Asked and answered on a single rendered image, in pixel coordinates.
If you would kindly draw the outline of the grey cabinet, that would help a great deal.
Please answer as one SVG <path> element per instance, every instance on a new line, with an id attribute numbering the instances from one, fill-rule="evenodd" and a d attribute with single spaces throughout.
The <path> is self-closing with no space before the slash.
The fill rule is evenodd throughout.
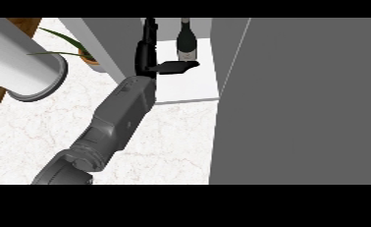
<path id="1" fill-rule="evenodd" d="M 136 74 L 136 50 L 141 40 L 141 18 L 63 18 L 61 20 L 102 68 L 119 82 Z M 249 25 L 247 18 L 194 18 L 200 66 L 180 75 L 161 75 L 156 81 L 159 104 L 199 102 L 221 98 L 233 62 Z"/>

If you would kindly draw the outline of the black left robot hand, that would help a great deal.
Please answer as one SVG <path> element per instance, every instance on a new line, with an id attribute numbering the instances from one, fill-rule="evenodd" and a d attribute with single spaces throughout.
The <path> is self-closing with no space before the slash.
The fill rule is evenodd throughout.
<path id="1" fill-rule="evenodd" d="M 156 31 L 158 23 L 155 18 L 146 18 L 143 24 L 143 36 L 139 41 L 136 53 L 136 72 L 139 76 L 156 78 L 156 75 L 184 74 L 189 69 L 197 67 L 196 61 L 156 61 Z"/>

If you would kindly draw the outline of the green potted plant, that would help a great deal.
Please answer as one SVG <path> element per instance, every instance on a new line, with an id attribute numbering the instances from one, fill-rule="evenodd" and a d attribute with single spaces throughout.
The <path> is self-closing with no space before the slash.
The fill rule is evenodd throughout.
<path id="1" fill-rule="evenodd" d="M 99 65 L 99 62 L 94 59 L 94 56 L 91 55 L 91 53 L 88 52 L 88 50 L 86 49 L 84 45 L 81 44 L 81 42 L 78 40 L 75 40 L 74 38 L 71 38 L 65 34 L 56 32 L 55 30 L 50 30 L 47 28 L 43 28 L 43 31 L 46 31 L 47 33 L 50 33 L 52 35 L 55 35 L 61 39 L 63 39 L 77 48 L 77 52 L 71 53 L 71 52 L 61 52 L 61 51 L 47 51 L 47 52 L 37 52 L 37 55 L 59 54 L 59 55 L 77 56 L 77 57 L 81 58 L 81 60 L 87 64 Z"/>

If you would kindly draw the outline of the dark wine bottle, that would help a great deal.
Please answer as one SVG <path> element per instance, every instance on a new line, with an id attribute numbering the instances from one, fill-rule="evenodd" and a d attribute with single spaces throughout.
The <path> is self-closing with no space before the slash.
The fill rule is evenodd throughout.
<path id="1" fill-rule="evenodd" d="M 181 30 L 177 36 L 177 56 L 180 61 L 197 60 L 197 38 L 190 28 L 190 19 L 181 19 Z"/>

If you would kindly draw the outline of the white cylindrical appliance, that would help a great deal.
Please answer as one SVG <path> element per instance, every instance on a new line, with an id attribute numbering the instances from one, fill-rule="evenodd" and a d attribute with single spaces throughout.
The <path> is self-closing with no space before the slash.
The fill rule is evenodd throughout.
<path id="1" fill-rule="evenodd" d="M 22 102 L 53 94 L 68 73 L 62 56 L 44 48 L 6 18 L 0 18 L 0 86 Z"/>

